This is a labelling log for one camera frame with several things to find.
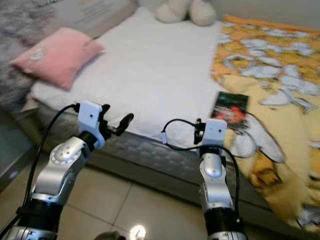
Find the tiled floor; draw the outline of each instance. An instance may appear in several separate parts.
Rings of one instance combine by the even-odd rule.
[[[0,229],[21,203],[25,169],[0,197]],[[129,180],[84,168],[61,216],[59,240],[93,240],[118,231],[128,240],[130,230],[141,225],[147,240],[205,240],[201,210]],[[284,240],[282,235],[248,226],[250,240]]]

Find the white teddy bear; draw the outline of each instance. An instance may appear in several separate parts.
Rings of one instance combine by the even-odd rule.
[[[191,21],[198,26],[209,26],[217,17],[210,0],[169,0],[158,8],[156,19],[177,23],[186,18],[188,11]]]

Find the gray fur rug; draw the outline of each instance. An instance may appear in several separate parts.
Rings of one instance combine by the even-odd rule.
[[[0,107],[18,112],[34,82],[10,65],[10,60],[45,38],[55,16],[41,0],[0,0]]]

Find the book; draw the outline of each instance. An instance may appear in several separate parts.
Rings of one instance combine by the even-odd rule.
[[[227,122],[228,128],[243,129],[249,97],[220,91],[213,107],[211,118]]]

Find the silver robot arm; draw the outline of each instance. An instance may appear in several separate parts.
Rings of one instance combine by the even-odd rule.
[[[209,119],[202,129],[195,132],[195,143],[223,146],[227,123]],[[222,150],[214,147],[200,148],[200,200],[205,218],[208,240],[246,240],[242,221],[235,213],[234,204],[226,183],[226,158]]]
[[[112,134],[120,136],[134,117],[130,113],[119,127],[110,127],[103,119],[109,107],[88,101],[80,104],[79,136],[71,137],[52,150],[48,164],[36,180],[31,200],[18,209],[20,220],[10,230],[7,240],[57,239],[61,212],[90,152],[102,148]]]

